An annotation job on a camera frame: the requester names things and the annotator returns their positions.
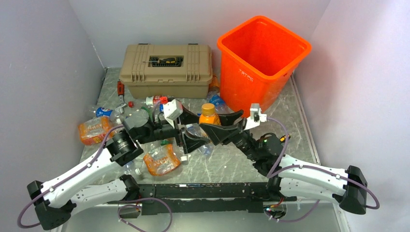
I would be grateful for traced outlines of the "small orange juice bottle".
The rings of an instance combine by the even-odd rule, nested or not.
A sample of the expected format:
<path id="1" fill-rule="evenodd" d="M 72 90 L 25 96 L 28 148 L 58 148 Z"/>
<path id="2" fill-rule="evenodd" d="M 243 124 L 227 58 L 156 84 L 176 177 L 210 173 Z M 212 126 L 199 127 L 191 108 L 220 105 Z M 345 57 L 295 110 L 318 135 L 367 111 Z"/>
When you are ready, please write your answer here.
<path id="1" fill-rule="evenodd" d="M 201 115 L 199 116 L 199 124 L 213 124 L 221 125 L 219 115 L 216 113 L 215 105 L 212 103 L 205 103 L 201 107 Z"/>

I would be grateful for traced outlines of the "clear purple label water bottle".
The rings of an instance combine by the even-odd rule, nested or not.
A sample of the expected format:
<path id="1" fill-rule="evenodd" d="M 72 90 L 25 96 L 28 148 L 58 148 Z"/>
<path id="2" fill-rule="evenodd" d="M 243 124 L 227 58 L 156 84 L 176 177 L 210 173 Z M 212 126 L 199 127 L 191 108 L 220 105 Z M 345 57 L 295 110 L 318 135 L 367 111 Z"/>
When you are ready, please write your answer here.
<path id="1" fill-rule="evenodd" d="M 186 129 L 189 133 L 198 136 L 198 137 L 203 137 L 204 135 L 202 134 L 201 128 L 199 127 L 198 124 L 188 124 L 186 126 Z M 201 147 L 198 148 L 198 150 L 204 155 L 204 156 L 211 156 L 213 154 L 214 147 L 212 144 L 208 143 L 205 144 Z"/>

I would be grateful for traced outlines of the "large orange label bottle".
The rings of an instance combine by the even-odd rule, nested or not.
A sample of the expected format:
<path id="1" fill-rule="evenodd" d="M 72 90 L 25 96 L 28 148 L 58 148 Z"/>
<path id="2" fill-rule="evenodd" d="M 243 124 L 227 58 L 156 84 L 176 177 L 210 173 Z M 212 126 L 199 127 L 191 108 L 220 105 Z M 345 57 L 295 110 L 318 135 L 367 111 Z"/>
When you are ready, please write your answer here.
<path id="1" fill-rule="evenodd" d="M 151 149 L 144 155 L 143 161 L 152 176 L 166 175 L 181 164 L 172 144 L 161 145 Z"/>

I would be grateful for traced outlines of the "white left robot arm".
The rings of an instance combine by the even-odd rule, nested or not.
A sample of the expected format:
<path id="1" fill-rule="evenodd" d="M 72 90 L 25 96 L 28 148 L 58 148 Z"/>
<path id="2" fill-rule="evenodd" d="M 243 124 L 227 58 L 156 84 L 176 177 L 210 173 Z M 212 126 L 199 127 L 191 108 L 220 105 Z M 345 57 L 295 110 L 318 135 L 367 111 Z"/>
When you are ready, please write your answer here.
<path id="1" fill-rule="evenodd" d="M 164 114 L 163 121 L 154 121 L 147 111 L 135 111 L 115 126 L 112 138 L 105 139 L 86 160 L 52 180 L 28 184 L 38 225 L 52 230 L 74 214 L 95 205 L 136 201 L 140 197 L 140 187 L 130 174 L 123 174 L 104 185 L 95 185 L 94 181 L 142 155 L 142 144 L 174 138 L 185 153 L 190 153 L 209 142 L 204 136 L 185 130 L 186 125 L 197 123 L 199 117 L 179 101 L 167 103 Z"/>

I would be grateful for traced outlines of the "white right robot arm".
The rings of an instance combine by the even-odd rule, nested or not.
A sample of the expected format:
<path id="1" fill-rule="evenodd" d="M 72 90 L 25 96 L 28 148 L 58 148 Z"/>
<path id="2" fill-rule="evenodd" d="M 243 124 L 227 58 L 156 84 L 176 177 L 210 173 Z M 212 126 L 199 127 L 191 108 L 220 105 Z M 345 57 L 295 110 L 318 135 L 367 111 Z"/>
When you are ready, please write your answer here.
<path id="1" fill-rule="evenodd" d="M 352 214 L 366 213 L 370 208 L 366 200 L 369 189 L 360 168 L 324 167 L 287 155 L 288 136 L 278 138 L 274 133 L 266 133 L 254 139 L 250 129 L 269 119 L 260 109 L 252 109 L 250 117 L 234 125 L 201 123 L 200 128 L 213 144 L 232 143 L 252 161 L 258 173 L 268 178 L 266 194 L 269 199 L 317 199 L 337 204 Z"/>

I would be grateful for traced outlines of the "orange plastic bin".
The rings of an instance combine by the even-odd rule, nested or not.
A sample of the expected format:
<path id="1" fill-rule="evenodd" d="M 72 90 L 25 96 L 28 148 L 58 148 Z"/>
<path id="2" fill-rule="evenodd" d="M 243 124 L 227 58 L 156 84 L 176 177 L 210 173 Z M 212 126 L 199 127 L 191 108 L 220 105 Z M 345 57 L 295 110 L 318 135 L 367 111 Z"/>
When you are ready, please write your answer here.
<path id="1" fill-rule="evenodd" d="M 266 111 L 312 50 L 307 40 L 262 15 L 220 36 L 217 47 L 221 97 L 244 117 L 253 103 Z"/>

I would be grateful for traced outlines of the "red label clear bottle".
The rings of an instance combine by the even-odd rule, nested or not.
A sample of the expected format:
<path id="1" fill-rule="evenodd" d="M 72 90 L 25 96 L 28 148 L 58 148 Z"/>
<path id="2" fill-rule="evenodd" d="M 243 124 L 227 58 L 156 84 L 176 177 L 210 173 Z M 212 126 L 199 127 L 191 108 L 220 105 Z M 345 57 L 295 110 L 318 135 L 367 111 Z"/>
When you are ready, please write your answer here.
<path id="1" fill-rule="evenodd" d="M 147 105 L 147 106 L 154 106 L 158 102 L 160 104 L 166 104 L 168 101 L 169 99 L 167 96 L 156 95 L 156 96 L 143 98 L 142 104 Z"/>

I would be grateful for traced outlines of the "tan plastic toolbox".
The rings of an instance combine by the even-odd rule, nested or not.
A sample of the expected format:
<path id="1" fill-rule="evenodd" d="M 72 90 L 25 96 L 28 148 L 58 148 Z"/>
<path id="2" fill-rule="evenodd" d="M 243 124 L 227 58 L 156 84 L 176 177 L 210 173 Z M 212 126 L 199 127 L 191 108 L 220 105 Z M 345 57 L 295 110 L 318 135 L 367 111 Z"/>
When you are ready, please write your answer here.
<path id="1" fill-rule="evenodd" d="M 147 62 L 151 57 L 176 58 L 176 63 Z M 156 95 L 204 98 L 212 76 L 212 50 L 196 43 L 128 45 L 119 73 L 135 99 Z"/>

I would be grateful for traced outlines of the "yellow black screwdriver on table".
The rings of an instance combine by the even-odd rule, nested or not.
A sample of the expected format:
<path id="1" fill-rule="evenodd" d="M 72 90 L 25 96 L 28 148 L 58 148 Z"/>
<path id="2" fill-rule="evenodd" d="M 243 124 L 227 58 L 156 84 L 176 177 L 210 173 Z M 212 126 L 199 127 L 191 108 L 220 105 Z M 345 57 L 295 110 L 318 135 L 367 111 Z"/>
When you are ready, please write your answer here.
<path id="1" fill-rule="evenodd" d="M 287 139 L 289 140 L 290 138 L 291 138 L 291 136 L 290 136 L 289 134 L 283 135 L 283 136 L 281 136 L 281 137 L 279 138 L 279 141 L 280 141 L 281 143 L 284 143 Z"/>

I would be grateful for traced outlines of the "blue label bottle front left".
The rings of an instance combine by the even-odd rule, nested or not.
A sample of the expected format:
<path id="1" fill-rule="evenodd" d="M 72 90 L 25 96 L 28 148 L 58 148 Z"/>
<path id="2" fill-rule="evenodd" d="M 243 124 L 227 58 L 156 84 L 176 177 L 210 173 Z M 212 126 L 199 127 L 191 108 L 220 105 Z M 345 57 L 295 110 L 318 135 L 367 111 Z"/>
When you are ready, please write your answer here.
<path id="1" fill-rule="evenodd" d="M 124 174 L 128 174 L 128 175 L 135 174 L 136 176 L 140 176 L 142 174 L 140 168 L 137 167 L 137 165 L 133 161 L 130 161 L 127 164 L 125 164 L 123 166 L 123 169 L 124 169 L 123 170 Z"/>

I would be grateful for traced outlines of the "black yellow screwdriver on toolbox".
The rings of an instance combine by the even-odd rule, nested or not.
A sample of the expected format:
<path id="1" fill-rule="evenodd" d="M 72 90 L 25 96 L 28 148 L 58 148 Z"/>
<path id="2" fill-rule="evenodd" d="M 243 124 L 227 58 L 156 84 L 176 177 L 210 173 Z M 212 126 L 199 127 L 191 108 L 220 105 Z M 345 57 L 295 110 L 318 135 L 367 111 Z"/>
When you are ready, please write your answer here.
<path id="1" fill-rule="evenodd" d="M 176 63 L 176 58 L 158 58 L 158 57 L 151 57 L 149 59 L 150 63 Z"/>

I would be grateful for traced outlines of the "pepsi bottle far left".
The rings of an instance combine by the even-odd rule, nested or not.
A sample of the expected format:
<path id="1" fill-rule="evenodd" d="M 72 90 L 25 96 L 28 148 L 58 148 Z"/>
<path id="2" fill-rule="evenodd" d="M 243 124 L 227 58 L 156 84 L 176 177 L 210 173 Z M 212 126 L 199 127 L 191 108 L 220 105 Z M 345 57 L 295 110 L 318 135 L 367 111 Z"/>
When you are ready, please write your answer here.
<path id="1" fill-rule="evenodd" d="M 121 124 L 125 119 L 125 117 L 117 111 L 104 107 L 99 107 L 97 105 L 89 105 L 87 107 L 87 114 L 90 117 L 105 117 L 116 125 Z"/>

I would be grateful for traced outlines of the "crushed orange label bottle left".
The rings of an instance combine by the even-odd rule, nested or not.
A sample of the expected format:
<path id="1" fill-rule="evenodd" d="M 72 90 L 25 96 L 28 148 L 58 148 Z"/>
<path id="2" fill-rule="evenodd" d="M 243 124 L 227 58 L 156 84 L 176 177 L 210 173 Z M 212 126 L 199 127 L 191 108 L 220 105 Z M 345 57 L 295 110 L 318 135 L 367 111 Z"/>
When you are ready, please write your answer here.
<path id="1" fill-rule="evenodd" d="M 90 119 L 77 126 L 79 139 L 84 145 L 99 144 L 113 126 L 114 124 L 105 116 Z"/>

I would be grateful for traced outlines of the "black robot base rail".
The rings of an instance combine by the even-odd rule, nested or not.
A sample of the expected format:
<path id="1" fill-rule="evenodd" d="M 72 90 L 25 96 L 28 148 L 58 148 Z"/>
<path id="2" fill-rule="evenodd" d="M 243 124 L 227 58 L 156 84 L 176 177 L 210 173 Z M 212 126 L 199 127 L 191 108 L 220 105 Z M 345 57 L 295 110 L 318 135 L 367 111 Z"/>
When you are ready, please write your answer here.
<path id="1" fill-rule="evenodd" d="M 246 211 L 262 213 L 279 201 L 295 201 L 284 197 L 267 182 L 140 184 L 139 192 L 111 203 L 136 203 L 143 216 L 160 213 L 200 213 Z"/>

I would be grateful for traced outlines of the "red handled tool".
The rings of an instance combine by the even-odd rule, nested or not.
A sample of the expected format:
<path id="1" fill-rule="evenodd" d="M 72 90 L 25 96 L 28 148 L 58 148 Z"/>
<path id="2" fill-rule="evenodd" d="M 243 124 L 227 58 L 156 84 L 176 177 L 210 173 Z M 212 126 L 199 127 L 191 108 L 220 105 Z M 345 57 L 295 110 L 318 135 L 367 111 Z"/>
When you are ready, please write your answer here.
<path id="1" fill-rule="evenodd" d="M 119 99 L 119 106 L 115 110 L 120 114 L 124 113 L 124 108 L 127 106 L 127 104 L 124 101 L 124 94 L 125 94 L 125 86 L 120 80 L 118 80 L 117 95 Z"/>

